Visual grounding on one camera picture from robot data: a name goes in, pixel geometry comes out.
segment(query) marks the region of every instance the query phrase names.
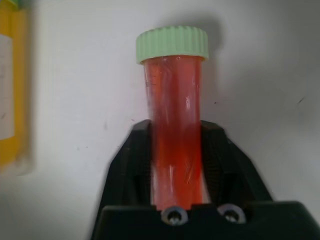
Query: orange liquid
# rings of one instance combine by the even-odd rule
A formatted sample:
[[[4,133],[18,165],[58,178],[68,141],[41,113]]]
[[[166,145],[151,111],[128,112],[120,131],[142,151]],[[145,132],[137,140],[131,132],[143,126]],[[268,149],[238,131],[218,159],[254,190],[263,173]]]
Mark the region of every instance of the orange liquid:
[[[157,209],[202,203],[198,56],[144,61],[152,120],[152,201]]]

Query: yellow container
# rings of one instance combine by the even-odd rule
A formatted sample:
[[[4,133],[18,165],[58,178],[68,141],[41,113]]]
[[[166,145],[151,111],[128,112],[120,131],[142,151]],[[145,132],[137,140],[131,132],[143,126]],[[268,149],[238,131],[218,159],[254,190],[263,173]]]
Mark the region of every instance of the yellow container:
[[[26,151],[26,13],[0,0],[0,172]]]

